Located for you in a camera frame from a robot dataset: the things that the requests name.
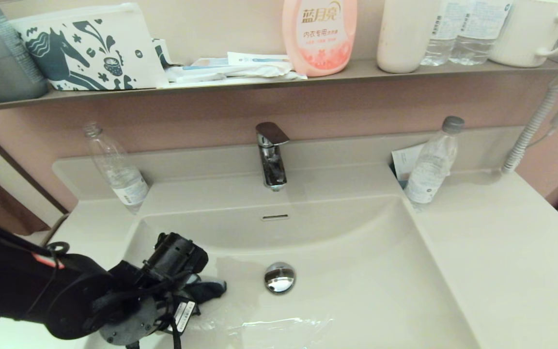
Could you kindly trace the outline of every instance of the faucet handle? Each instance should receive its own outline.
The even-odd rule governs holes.
[[[290,138],[274,122],[257,124],[255,130],[257,131],[257,144],[262,148],[271,148],[290,141]]]

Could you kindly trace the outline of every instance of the bottle cap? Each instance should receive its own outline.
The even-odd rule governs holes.
[[[443,122],[443,131],[451,135],[457,135],[465,127],[465,120],[457,116],[448,116]]]
[[[92,121],[83,127],[83,131],[86,133],[87,138],[93,138],[102,133],[102,128],[98,126],[98,122]]]

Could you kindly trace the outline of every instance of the faucet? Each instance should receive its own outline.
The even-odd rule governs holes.
[[[288,143],[290,139],[273,122],[262,122],[255,126],[255,131],[257,131],[257,147],[262,159],[264,186],[272,191],[279,191],[288,182],[279,146]]]

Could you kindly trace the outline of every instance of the sticker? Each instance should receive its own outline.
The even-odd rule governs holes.
[[[444,163],[446,163],[445,159],[431,156],[415,166],[410,174],[408,186],[404,190],[406,196],[415,203],[430,203],[445,180],[445,176],[440,174],[444,171],[442,165]]]
[[[299,53],[316,69],[337,68],[350,58],[344,8],[344,0],[301,2],[296,22]]]
[[[186,303],[180,303],[178,305],[178,309],[175,311],[175,315],[173,316],[173,318],[175,319],[175,323],[178,323],[180,321],[180,318],[184,313],[184,308],[186,308]]]
[[[146,196],[148,195],[148,190],[148,184],[143,179],[143,177],[140,177],[137,182],[126,188],[113,188],[113,192],[115,193],[115,195],[117,195],[120,198],[120,201],[122,201],[122,203],[127,206],[142,203],[142,201],[144,201],[144,199],[146,199]]]
[[[44,80],[42,73],[38,70],[33,59],[29,57],[29,53],[27,53],[23,41],[4,16],[0,16],[0,39],[3,40],[11,55],[16,59],[18,66],[20,66],[25,75],[27,75],[27,78],[29,78],[29,81],[37,83]]]
[[[180,333],[184,332],[184,329],[188,324],[189,318],[191,318],[191,314],[193,313],[194,308],[195,308],[195,302],[186,303],[186,307],[184,308],[184,312],[182,313],[182,316],[175,322],[177,325],[178,332]]]
[[[460,35],[478,40],[498,38],[511,7],[509,0],[476,0],[465,16]]]
[[[32,252],[31,255],[38,262],[44,265],[48,265],[51,268],[55,268],[55,260],[53,260],[53,258],[47,256],[40,256],[39,254],[36,254],[34,252]],[[62,261],[58,260],[57,263],[58,263],[58,269],[65,268],[64,263],[62,263]]]
[[[432,39],[453,40],[458,37],[468,10],[468,0],[443,0],[432,30]]]

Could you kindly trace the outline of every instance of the laundry detergent bottle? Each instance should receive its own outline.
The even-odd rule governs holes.
[[[342,71],[357,31],[357,0],[285,0],[283,41],[294,70],[308,77]]]

